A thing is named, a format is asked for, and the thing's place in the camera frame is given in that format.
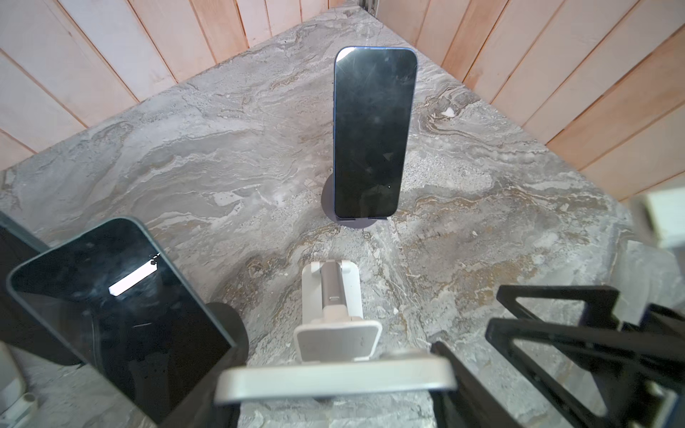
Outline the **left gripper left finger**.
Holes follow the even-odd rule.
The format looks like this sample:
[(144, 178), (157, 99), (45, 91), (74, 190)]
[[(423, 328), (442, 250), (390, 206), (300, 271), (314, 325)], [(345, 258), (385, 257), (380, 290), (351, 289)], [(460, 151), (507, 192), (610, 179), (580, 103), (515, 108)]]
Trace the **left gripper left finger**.
[(454, 391), (430, 392), (438, 427), (519, 427), (445, 343), (433, 343), (430, 352), (450, 362), (457, 384)]

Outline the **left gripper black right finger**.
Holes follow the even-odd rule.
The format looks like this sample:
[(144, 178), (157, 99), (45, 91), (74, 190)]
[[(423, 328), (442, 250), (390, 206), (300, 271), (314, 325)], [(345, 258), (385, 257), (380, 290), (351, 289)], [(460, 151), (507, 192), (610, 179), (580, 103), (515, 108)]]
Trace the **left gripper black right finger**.
[[(602, 286), (503, 285), (496, 298), (513, 319), (492, 319), (486, 338), (574, 427), (684, 425), (684, 317), (651, 303), (639, 324), (613, 314), (619, 290)], [(545, 322), (521, 298), (581, 301), (576, 326)], [(518, 340), (549, 345), (589, 372), (606, 406), (590, 411), (533, 361)]]

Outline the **reflective black phone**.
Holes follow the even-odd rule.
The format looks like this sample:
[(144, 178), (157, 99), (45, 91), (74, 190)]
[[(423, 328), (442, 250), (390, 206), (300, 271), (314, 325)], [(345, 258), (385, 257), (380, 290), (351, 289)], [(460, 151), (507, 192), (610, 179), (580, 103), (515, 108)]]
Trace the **reflective black phone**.
[(212, 426), (212, 378), (235, 343), (138, 220), (23, 262), (7, 289), (157, 426)]

